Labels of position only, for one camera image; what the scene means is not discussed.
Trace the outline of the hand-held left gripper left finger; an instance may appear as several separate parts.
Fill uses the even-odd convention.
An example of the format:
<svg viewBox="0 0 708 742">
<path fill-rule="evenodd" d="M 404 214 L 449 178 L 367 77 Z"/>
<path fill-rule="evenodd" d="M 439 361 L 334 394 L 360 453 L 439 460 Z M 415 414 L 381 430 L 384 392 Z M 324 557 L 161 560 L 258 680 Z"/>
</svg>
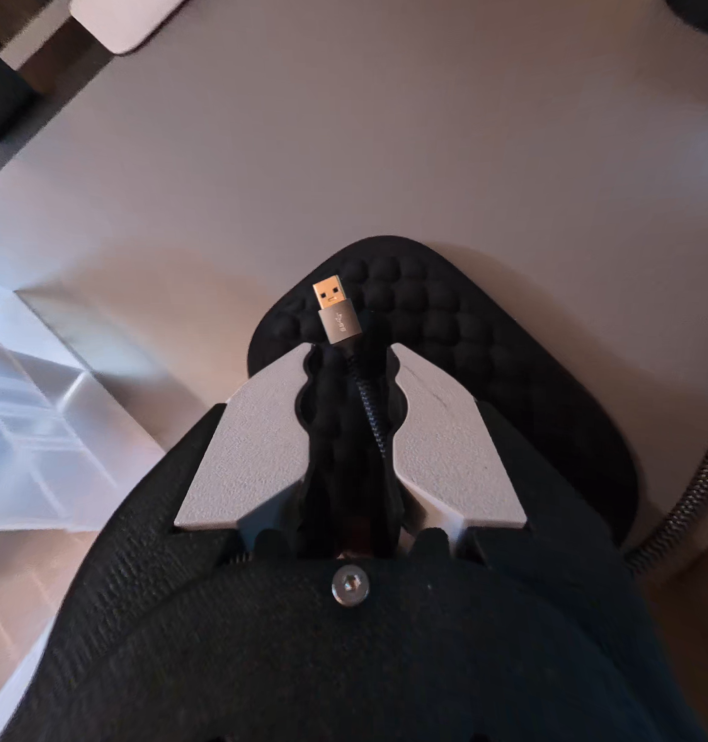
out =
<svg viewBox="0 0 708 742">
<path fill-rule="evenodd" d="M 301 555 L 342 557 L 331 513 L 313 516 L 307 501 L 316 466 L 301 405 L 316 349 L 299 344 L 227 400 L 175 515 L 177 531 L 234 531 L 252 551 L 274 530 Z"/>
</svg>

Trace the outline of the black bumpy wrist rest pad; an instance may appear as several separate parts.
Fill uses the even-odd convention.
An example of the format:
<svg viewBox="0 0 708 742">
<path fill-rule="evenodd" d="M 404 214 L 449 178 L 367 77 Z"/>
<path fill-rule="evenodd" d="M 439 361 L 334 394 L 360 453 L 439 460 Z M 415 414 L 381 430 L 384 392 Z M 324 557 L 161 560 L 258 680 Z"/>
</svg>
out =
<svg viewBox="0 0 708 742">
<path fill-rule="evenodd" d="M 347 363 L 331 348 L 312 285 L 333 274 L 364 338 L 361 374 L 386 407 L 386 350 L 402 344 L 486 402 L 599 513 L 616 545 L 637 515 L 637 470 L 597 399 L 476 283 L 431 248 L 394 235 L 358 240 L 286 292 L 257 325 L 247 351 L 254 376 L 301 343 L 315 344 L 303 404 L 333 511 L 381 504 L 382 466 Z"/>
</svg>

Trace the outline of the dark grey box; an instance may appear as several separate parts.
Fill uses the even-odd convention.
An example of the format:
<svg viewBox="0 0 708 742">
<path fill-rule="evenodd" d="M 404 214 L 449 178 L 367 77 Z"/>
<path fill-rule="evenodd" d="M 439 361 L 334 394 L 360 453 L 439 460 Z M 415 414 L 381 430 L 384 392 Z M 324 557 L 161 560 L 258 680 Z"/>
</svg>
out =
<svg viewBox="0 0 708 742">
<path fill-rule="evenodd" d="M 0 139 L 39 100 L 40 94 L 0 58 Z"/>
</svg>

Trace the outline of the white rounded device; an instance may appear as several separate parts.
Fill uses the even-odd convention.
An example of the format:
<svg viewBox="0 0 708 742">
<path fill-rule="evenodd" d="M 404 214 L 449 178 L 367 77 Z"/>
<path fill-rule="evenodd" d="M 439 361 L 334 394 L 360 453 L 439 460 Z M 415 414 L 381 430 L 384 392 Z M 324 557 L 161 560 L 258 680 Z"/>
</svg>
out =
<svg viewBox="0 0 708 742">
<path fill-rule="evenodd" d="M 131 53 L 148 40 L 185 1 L 70 1 L 69 10 L 114 55 Z"/>
</svg>

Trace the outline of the black rounded object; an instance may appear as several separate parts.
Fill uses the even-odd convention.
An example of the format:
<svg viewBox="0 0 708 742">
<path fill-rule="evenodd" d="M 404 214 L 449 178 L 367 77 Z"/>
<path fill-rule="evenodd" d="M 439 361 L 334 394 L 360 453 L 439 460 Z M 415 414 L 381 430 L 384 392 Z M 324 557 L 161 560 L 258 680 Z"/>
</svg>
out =
<svg viewBox="0 0 708 742">
<path fill-rule="evenodd" d="M 665 1 L 665 3 L 682 22 L 708 34 L 708 1 Z"/>
</svg>

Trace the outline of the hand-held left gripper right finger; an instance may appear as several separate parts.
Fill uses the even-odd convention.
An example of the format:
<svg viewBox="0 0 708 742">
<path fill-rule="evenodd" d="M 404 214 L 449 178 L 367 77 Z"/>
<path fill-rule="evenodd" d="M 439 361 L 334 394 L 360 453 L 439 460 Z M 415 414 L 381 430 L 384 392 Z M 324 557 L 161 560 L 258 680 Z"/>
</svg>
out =
<svg viewBox="0 0 708 742">
<path fill-rule="evenodd" d="M 473 395 L 401 343 L 387 350 L 386 377 L 407 543 L 437 528 L 454 552 L 469 528 L 522 530 L 526 512 Z"/>
</svg>

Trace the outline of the clear plastic storage box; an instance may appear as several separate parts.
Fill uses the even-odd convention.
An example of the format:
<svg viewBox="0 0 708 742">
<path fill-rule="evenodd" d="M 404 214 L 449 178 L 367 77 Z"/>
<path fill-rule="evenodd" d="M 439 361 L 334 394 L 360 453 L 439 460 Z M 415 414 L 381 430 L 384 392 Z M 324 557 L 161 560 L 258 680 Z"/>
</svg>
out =
<svg viewBox="0 0 708 742">
<path fill-rule="evenodd" d="M 19 296 L 0 287 L 0 532 L 99 531 L 163 456 Z"/>
</svg>

